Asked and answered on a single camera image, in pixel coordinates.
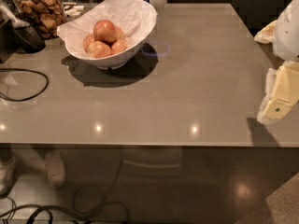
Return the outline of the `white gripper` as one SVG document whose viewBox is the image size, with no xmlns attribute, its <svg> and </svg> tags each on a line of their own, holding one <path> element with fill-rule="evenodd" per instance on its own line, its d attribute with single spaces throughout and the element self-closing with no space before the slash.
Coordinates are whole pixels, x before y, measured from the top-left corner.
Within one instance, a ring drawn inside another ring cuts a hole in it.
<svg viewBox="0 0 299 224">
<path fill-rule="evenodd" d="M 278 20 L 267 24 L 254 40 L 273 42 L 274 54 L 286 61 L 278 70 L 270 68 L 266 75 L 265 97 L 257 120 L 268 125 L 286 117 L 299 101 L 299 62 L 292 62 L 299 61 L 299 0 L 292 0 Z"/>
</svg>

